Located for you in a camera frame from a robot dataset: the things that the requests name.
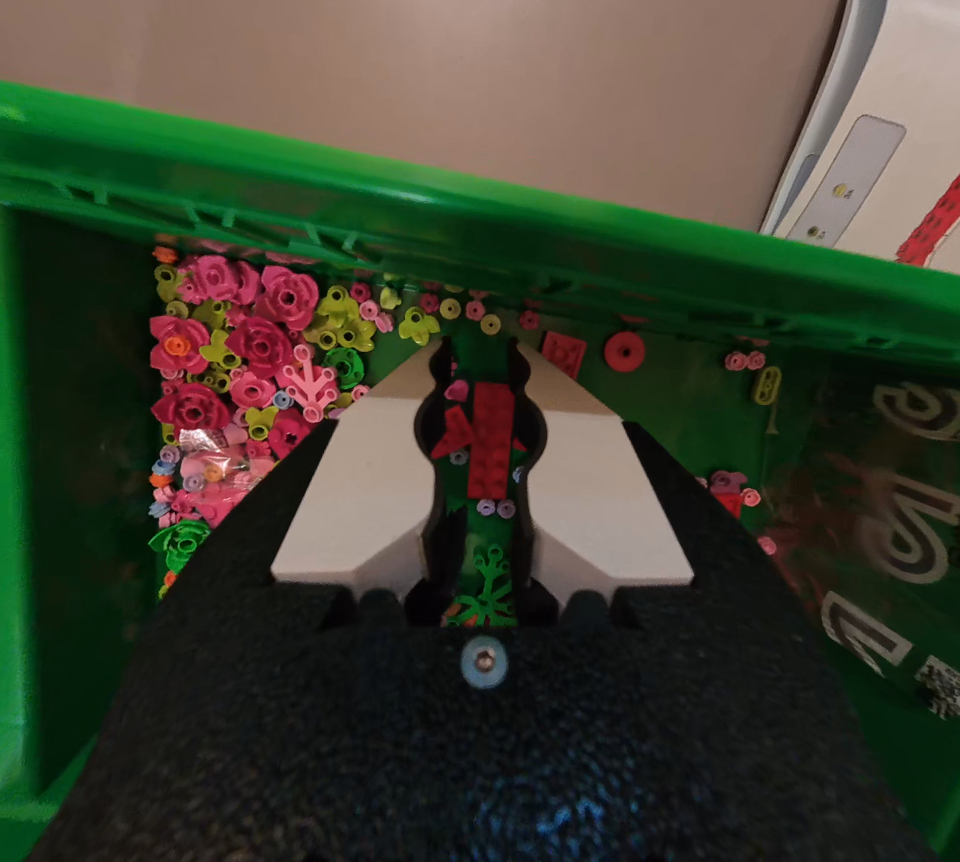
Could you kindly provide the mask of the pile of lego flower pieces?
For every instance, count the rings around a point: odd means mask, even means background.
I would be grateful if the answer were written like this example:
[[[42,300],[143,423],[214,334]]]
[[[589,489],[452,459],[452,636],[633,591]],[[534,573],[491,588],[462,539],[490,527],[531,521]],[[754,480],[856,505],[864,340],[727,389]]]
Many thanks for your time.
[[[212,530],[320,422],[366,394],[364,354],[394,329],[400,300],[363,281],[323,288],[281,257],[258,268],[163,244],[152,255],[163,312],[150,319],[161,448],[149,545],[162,599]]]

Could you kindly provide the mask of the square red lego plate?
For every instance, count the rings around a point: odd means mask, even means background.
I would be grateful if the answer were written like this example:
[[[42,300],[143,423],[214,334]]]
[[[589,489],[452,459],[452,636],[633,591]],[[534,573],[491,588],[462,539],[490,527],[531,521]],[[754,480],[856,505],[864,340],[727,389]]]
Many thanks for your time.
[[[539,352],[547,362],[577,381],[587,348],[586,340],[556,330],[546,330]]]

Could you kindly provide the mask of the clear printed plastic bag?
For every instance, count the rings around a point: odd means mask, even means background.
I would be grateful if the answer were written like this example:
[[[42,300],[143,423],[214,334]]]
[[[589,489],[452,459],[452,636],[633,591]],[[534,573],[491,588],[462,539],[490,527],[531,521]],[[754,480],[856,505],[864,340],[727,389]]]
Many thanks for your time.
[[[958,722],[958,382],[833,374],[758,536],[835,645]]]

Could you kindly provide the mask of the round red lego piece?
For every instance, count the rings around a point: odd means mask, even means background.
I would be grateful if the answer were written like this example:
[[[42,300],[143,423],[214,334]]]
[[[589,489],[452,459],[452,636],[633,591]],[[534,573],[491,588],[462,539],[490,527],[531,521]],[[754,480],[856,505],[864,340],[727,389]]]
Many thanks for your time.
[[[606,366],[618,374],[631,374],[641,367],[646,345],[641,336],[630,330],[611,334],[605,341],[603,357]]]

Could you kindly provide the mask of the green lego leaf piece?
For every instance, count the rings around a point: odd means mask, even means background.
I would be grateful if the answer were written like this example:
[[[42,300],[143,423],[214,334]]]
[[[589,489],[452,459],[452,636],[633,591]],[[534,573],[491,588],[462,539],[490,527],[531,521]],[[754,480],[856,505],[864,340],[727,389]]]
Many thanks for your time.
[[[459,593],[440,619],[441,628],[513,629],[519,626],[516,614],[511,567],[498,545],[491,545],[473,559],[482,585],[476,592]]]

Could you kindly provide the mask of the pink and red lego cluster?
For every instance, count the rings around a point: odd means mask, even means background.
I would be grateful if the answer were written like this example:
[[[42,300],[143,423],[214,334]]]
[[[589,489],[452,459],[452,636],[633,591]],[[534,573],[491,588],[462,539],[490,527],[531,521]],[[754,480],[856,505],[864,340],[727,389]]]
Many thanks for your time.
[[[744,509],[756,508],[762,502],[760,492],[748,484],[747,475],[740,471],[718,469],[708,477],[697,476],[695,480],[738,520]]]

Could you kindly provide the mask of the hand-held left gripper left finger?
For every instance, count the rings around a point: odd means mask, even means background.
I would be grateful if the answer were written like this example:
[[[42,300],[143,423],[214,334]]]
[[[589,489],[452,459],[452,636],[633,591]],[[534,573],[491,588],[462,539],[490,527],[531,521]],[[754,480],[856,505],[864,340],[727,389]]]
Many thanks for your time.
[[[273,558],[282,585],[387,591],[437,618],[458,577],[458,542],[430,457],[425,414],[442,408],[452,343],[431,341],[324,424],[328,441]]]

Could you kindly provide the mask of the long red lego plate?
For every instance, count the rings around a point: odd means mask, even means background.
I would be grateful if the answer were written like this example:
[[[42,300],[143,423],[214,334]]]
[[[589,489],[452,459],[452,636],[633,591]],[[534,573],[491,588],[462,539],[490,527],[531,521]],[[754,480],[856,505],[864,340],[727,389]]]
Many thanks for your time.
[[[482,381],[475,385],[467,499],[499,502],[507,498],[515,412],[516,398],[507,384]]]

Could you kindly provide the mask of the lime lego flower piece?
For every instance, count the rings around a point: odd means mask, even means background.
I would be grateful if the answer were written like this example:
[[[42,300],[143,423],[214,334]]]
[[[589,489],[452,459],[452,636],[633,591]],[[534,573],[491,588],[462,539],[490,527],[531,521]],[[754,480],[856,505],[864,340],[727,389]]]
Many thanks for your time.
[[[397,332],[401,340],[411,341],[423,348],[434,335],[441,332],[441,327],[436,316],[420,306],[412,305],[405,311]]]

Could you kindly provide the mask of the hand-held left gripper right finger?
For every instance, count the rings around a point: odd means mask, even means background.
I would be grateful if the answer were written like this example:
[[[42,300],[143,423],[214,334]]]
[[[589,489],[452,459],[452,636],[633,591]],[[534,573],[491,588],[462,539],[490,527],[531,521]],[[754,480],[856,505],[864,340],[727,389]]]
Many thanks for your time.
[[[580,593],[608,606],[621,590],[689,586],[693,568],[620,415],[515,339],[510,383],[531,450],[510,556],[519,625],[555,624]]]

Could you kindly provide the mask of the green plastic bin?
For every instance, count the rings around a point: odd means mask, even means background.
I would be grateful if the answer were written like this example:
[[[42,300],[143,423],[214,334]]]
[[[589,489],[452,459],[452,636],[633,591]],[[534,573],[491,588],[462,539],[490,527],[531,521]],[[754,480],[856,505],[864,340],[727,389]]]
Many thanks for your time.
[[[458,543],[437,618],[276,583],[357,401],[159,599],[159,245],[390,289],[364,396],[426,348],[405,311],[434,315],[431,449],[482,381],[529,429],[511,340],[587,341],[577,382],[628,425],[694,579],[442,628],[476,553],[511,566],[526,446],[511,520],[468,499],[470,447],[432,459]],[[632,373],[604,361],[621,330]],[[781,369],[774,405],[733,351]],[[2,860],[958,860],[958,722],[829,640],[757,542],[832,375],[958,382],[958,275],[3,82]],[[718,470],[760,504],[734,518],[695,480]]]

